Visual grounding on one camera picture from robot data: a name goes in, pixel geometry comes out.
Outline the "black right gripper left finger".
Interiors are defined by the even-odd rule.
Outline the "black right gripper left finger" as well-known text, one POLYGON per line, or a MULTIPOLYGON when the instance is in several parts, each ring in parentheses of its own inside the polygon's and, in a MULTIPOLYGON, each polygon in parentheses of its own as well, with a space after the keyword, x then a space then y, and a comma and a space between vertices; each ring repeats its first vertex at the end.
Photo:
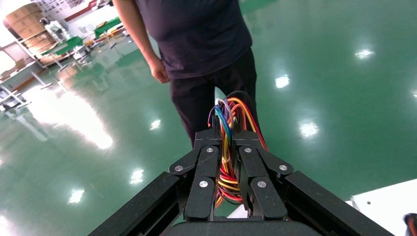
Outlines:
POLYGON ((196 133, 194 148, 169 167, 180 177, 186 198, 184 219, 213 219, 221 160, 221 132, 209 128, 196 133))

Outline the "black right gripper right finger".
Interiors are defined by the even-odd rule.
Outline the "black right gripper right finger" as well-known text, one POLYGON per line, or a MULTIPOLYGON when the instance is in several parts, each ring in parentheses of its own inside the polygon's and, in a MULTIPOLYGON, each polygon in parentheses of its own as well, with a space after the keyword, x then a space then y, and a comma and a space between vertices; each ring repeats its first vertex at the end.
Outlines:
POLYGON ((241 131, 233 137, 233 165, 248 217, 285 219, 288 216, 276 190, 292 165, 262 147, 258 134, 241 131))

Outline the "bystander bare hand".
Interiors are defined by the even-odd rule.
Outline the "bystander bare hand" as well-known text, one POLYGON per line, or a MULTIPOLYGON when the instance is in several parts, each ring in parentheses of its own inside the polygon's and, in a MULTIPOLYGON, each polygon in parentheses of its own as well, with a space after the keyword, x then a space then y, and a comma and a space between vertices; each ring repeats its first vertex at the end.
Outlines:
POLYGON ((170 79, 166 74, 165 67, 158 57, 151 59, 148 62, 152 76, 161 84, 169 83, 170 79))

